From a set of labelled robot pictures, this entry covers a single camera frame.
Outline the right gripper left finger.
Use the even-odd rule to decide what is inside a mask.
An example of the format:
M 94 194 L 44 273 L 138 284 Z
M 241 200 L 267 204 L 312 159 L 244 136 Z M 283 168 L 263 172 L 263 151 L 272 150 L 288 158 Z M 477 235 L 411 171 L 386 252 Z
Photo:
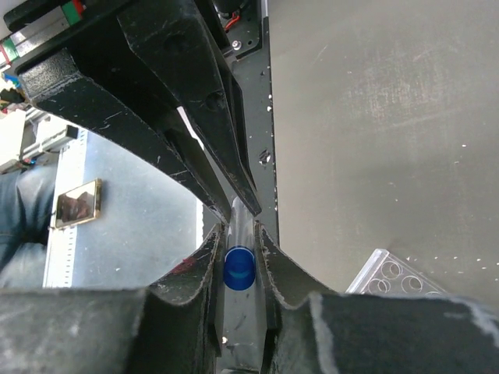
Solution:
M 4 373 L 213 373 L 225 229 L 145 288 L 1 293 Z

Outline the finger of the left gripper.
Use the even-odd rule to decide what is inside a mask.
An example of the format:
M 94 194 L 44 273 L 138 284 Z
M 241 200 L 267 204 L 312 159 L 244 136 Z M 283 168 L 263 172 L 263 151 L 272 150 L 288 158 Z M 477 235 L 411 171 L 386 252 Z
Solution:
M 129 48 L 183 107 L 205 149 L 253 215 L 261 213 L 251 175 L 242 90 L 211 1 L 132 1 L 118 15 Z

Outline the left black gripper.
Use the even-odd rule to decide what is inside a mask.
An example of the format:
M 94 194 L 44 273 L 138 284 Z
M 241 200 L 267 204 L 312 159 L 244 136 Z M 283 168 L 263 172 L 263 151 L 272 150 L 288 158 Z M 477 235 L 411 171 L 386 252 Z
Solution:
M 121 146 L 173 178 L 227 222 L 231 208 L 204 151 L 177 110 L 133 98 L 104 70 L 123 54 L 118 14 L 131 1 L 25 1 L 8 11 L 2 71 L 19 74 L 30 101 Z

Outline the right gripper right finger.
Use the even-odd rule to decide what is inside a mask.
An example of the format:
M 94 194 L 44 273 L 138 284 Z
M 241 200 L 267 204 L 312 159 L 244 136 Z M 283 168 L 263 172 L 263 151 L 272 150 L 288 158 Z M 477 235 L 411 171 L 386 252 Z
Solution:
M 466 298 L 342 294 L 255 226 L 265 373 L 495 373 L 498 319 Z

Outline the blue capped test tube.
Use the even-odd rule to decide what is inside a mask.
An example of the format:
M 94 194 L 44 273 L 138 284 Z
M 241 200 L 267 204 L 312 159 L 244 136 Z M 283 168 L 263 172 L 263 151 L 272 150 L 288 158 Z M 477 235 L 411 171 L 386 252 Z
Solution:
M 227 230 L 223 269 L 225 285 L 233 291 L 245 291 L 256 278 L 254 225 L 254 216 L 242 200 L 235 197 Z

